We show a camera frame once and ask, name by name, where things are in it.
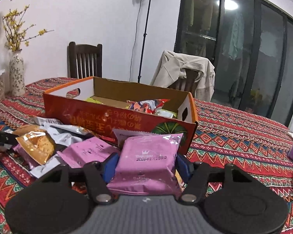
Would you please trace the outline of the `green white snack packet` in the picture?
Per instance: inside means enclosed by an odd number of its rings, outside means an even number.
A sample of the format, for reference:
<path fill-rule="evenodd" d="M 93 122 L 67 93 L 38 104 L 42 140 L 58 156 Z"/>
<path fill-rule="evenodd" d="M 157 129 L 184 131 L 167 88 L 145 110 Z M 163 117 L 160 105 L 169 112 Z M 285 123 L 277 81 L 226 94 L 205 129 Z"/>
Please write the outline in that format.
<path fill-rule="evenodd" d="M 89 103 L 101 104 L 101 105 L 106 105 L 106 106 L 111 106 L 116 108 L 122 108 L 122 109 L 127 109 L 127 106 L 128 106 L 127 101 L 107 99 L 107 98 L 96 97 L 96 96 L 88 97 L 85 101 Z M 169 111 L 169 110 L 165 110 L 163 109 L 163 107 L 161 108 L 161 110 L 157 111 L 153 115 L 158 115 L 158 116 L 166 117 L 166 118 L 177 117 L 177 113 Z"/>

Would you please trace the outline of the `beige jacket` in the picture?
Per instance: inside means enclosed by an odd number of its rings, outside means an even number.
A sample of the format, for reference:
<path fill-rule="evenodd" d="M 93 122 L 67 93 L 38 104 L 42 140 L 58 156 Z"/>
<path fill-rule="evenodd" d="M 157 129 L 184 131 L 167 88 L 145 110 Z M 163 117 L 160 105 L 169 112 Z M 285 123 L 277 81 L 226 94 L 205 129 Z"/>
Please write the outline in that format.
<path fill-rule="evenodd" d="M 178 79 L 186 79 L 186 70 L 198 73 L 194 97 L 211 101 L 214 94 L 215 67 L 205 57 L 164 50 L 151 80 L 152 86 L 167 88 Z"/>

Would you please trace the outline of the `yellow flower branches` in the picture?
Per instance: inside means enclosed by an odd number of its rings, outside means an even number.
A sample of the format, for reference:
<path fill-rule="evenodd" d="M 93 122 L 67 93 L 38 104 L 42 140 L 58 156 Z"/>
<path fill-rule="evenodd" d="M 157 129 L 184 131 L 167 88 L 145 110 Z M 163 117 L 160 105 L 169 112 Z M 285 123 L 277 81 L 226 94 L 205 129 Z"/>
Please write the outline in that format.
<path fill-rule="evenodd" d="M 22 44 L 28 47 L 30 40 L 53 32 L 53 30 L 43 28 L 39 30 L 37 34 L 27 36 L 28 30 L 36 26 L 35 24 L 24 25 L 24 16 L 29 8 L 30 5 L 26 5 L 23 10 L 9 10 L 6 15 L 2 16 L 4 35 L 6 37 L 5 46 L 11 52 L 20 51 Z"/>

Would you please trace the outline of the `dark wooden chair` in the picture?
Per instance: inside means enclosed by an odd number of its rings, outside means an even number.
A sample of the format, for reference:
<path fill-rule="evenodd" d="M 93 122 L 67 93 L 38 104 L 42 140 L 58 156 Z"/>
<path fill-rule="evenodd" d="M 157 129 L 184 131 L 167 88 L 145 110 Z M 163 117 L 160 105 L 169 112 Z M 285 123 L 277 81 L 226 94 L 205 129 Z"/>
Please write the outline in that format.
<path fill-rule="evenodd" d="M 67 51 L 68 76 L 70 78 L 102 77 L 102 44 L 89 45 L 70 42 Z"/>

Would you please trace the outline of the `black framed glass doors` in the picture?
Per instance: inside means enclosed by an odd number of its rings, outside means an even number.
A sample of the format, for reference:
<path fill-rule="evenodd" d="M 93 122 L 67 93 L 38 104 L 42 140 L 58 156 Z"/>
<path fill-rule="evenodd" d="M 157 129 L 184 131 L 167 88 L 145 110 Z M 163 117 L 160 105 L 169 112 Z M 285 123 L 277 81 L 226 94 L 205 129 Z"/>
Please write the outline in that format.
<path fill-rule="evenodd" d="M 174 50 L 212 62 L 212 102 L 290 124 L 293 20 L 268 2 L 181 0 Z"/>

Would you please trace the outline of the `orange cracker packet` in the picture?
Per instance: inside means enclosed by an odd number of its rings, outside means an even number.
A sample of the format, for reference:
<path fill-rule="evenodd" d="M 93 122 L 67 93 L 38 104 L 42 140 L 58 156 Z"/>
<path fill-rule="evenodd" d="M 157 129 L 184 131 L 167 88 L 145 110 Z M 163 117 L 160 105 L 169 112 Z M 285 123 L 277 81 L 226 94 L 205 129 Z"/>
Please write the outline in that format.
<path fill-rule="evenodd" d="M 38 164 L 44 165 L 55 152 L 55 142 L 38 125 L 25 125 L 13 132 L 25 152 Z"/>

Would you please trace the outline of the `chair with beige jacket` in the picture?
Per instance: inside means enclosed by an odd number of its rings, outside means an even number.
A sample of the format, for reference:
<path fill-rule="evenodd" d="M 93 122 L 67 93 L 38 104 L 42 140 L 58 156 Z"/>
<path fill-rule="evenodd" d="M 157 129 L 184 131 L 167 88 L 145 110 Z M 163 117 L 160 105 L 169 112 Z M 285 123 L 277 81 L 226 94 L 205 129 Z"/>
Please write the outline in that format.
<path fill-rule="evenodd" d="M 168 88 L 190 92 L 192 96 L 195 97 L 195 91 L 198 86 L 198 80 L 201 76 L 201 72 L 190 69 L 185 69 L 185 72 L 185 77 L 179 77 L 178 80 L 175 81 Z"/>

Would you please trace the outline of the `purple snack packet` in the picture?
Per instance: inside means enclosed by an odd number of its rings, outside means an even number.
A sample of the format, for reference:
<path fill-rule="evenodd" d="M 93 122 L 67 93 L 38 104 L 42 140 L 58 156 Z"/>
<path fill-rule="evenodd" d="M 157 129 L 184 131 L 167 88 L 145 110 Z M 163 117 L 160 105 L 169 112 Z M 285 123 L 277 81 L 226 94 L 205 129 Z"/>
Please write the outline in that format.
<path fill-rule="evenodd" d="M 85 164 L 105 161 L 112 153 L 120 151 L 105 141 L 92 137 L 82 142 L 74 143 L 57 154 L 71 168 L 82 168 Z"/>
<path fill-rule="evenodd" d="M 115 194 L 180 196 L 175 160 L 182 137 L 178 133 L 127 138 L 107 188 Z"/>

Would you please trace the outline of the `orange cardboard box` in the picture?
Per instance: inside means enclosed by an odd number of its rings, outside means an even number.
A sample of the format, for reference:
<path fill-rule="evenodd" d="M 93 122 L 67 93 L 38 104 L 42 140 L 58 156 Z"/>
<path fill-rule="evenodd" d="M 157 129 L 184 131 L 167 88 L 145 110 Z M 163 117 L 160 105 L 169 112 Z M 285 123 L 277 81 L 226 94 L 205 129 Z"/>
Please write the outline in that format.
<path fill-rule="evenodd" d="M 85 101 L 92 96 L 120 101 L 169 99 L 163 109 L 177 113 L 177 117 L 166 118 Z M 116 138 L 114 128 L 156 134 L 183 133 L 179 152 L 184 155 L 198 126 L 192 94 L 169 88 L 87 77 L 46 90 L 43 98 L 46 117 L 84 127 L 112 139 Z"/>

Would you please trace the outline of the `floral ceramic vase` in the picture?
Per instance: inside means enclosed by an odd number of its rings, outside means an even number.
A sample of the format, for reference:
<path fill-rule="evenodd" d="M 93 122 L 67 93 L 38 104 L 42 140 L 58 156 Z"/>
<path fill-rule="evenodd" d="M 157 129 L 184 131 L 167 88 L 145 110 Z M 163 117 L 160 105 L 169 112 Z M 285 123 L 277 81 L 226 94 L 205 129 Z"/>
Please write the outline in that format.
<path fill-rule="evenodd" d="M 24 60 L 21 50 L 13 52 L 9 61 L 9 81 L 13 97 L 20 97 L 25 93 Z"/>

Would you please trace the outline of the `patterned red tablecloth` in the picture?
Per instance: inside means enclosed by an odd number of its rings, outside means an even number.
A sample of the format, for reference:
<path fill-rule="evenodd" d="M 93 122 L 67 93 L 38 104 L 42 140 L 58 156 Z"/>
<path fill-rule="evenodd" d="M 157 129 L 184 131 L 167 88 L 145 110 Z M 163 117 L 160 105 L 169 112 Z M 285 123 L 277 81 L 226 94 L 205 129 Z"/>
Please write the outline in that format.
<path fill-rule="evenodd" d="M 69 82 L 69 78 L 43 79 L 27 85 L 21 97 L 0 102 L 0 130 L 15 130 L 33 116 L 44 114 L 43 92 Z M 190 161 L 213 167 L 235 164 L 281 196 L 289 207 L 283 233 L 293 233 L 293 145 L 288 128 L 265 117 L 196 100 L 198 127 L 187 153 Z M 10 229 L 4 206 L 33 177 L 24 160 L 13 152 L 0 153 L 0 233 Z"/>

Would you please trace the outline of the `red orange snack bag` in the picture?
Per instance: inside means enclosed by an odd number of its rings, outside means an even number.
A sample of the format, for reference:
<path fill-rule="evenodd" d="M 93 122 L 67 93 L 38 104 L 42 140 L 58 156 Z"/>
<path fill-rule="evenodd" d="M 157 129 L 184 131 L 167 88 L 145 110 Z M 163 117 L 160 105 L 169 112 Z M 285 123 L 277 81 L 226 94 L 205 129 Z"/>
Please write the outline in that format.
<path fill-rule="evenodd" d="M 142 101 L 128 100 L 127 109 L 141 113 L 155 114 L 157 111 L 161 110 L 165 103 L 169 101 L 169 99 L 151 99 Z"/>

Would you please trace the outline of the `silver snack packet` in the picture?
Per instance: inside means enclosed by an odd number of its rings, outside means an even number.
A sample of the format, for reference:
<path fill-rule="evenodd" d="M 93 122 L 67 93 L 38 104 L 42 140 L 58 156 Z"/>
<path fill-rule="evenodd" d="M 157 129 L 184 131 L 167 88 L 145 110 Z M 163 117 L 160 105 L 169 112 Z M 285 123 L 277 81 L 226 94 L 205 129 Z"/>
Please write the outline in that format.
<path fill-rule="evenodd" d="M 41 129 L 46 130 L 52 140 L 59 145 L 68 147 L 94 137 L 91 131 L 83 127 L 65 125 L 57 119 L 34 117 L 33 120 Z"/>

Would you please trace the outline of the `studio light on stand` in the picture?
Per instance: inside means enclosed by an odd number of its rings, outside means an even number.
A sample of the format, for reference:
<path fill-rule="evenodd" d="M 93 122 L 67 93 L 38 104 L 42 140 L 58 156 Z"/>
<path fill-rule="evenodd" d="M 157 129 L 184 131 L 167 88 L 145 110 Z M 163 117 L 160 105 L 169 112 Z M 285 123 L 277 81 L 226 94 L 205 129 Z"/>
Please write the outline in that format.
<path fill-rule="evenodd" d="M 133 0 L 138 4 L 134 24 L 134 40 L 130 58 L 129 81 L 133 81 L 136 69 L 136 82 L 141 83 L 143 59 L 146 48 L 147 29 L 149 24 L 152 0 Z"/>

